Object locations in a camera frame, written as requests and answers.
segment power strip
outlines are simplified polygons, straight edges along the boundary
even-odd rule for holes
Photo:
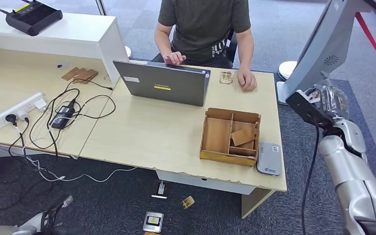
[[[5,117],[9,114],[14,114],[18,117],[18,113],[25,112],[29,113],[32,110],[38,108],[40,111],[45,111],[46,103],[44,101],[44,94],[41,92],[36,93],[30,98],[22,101],[21,103],[15,105],[14,107],[6,110],[0,114],[0,129],[8,125],[10,122],[5,120]]]

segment laptop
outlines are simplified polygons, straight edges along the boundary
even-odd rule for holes
[[[130,94],[204,106],[209,70],[113,61]]]

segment dark green t-shirt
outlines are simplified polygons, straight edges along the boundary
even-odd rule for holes
[[[226,54],[230,28],[250,28],[248,0],[162,0],[158,22],[176,29],[172,50],[190,61],[209,61]]]

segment desk surface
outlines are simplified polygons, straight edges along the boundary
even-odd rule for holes
[[[226,70],[211,69],[204,107],[132,96],[120,80],[111,96],[116,112],[97,121],[80,156],[286,191],[283,156],[279,177],[261,174],[255,167],[199,159],[209,107],[261,114],[260,140],[282,145],[273,75],[255,72],[257,90],[244,93],[237,81],[220,84],[221,71]]]
[[[58,69],[56,65],[60,62],[68,62],[69,65],[65,69]],[[101,85],[111,87],[112,84],[107,79],[107,72],[101,60],[79,58],[71,56],[60,56],[50,54],[40,54],[32,52],[21,52],[14,50],[0,49],[0,113],[20,103],[21,101],[31,97],[37,92],[43,92],[46,100],[49,102],[58,94],[64,91],[69,81],[61,79],[61,76],[70,71],[74,67],[93,69],[99,72],[93,81]],[[94,84],[72,84],[69,88],[79,88],[79,100],[87,99],[98,94],[110,95],[112,91],[100,88]],[[64,100],[71,100],[75,92],[65,96]],[[88,115],[99,116],[106,104],[106,98],[97,98],[89,102]],[[34,110],[29,113],[31,123],[42,113]],[[25,128],[25,122],[18,121],[21,130]],[[87,137],[92,131],[96,120],[83,117],[75,122],[70,128],[62,131],[57,148],[61,154],[78,155],[83,148]],[[34,137],[45,137],[47,134],[44,122],[39,122],[36,131],[33,132]],[[0,129],[0,143],[10,145],[19,135],[16,133],[12,125],[8,125]],[[26,146],[31,149],[37,149],[29,141],[29,137],[25,137]],[[37,141],[40,146],[48,145],[51,142],[50,137]],[[48,152],[54,152],[54,148],[47,149]]]

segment man's arm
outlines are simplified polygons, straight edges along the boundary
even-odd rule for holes
[[[154,37],[156,46],[158,47],[165,63],[174,65],[180,64],[187,58],[186,56],[181,55],[179,51],[171,51],[169,34],[176,23],[175,0],[162,0]]]
[[[242,33],[235,34],[238,43],[238,58],[240,59],[240,67],[250,70],[250,63],[253,57],[254,41],[250,29]]]
[[[178,65],[186,60],[187,57],[181,55],[179,51],[174,53],[171,51],[171,43],[169,41],[171,29],[171,26],[165,26],[161,23],[157,23],[154,33],[155,42],[165,63]]]
[[[250,72],[254,42],[250,30],[249,1],[235,0],[231,15],[231,25],[236,32],[238,44],[238,57],[240,68],[237,71],[237,79],[243,91],[254,90],[257,86],[256,78]]]

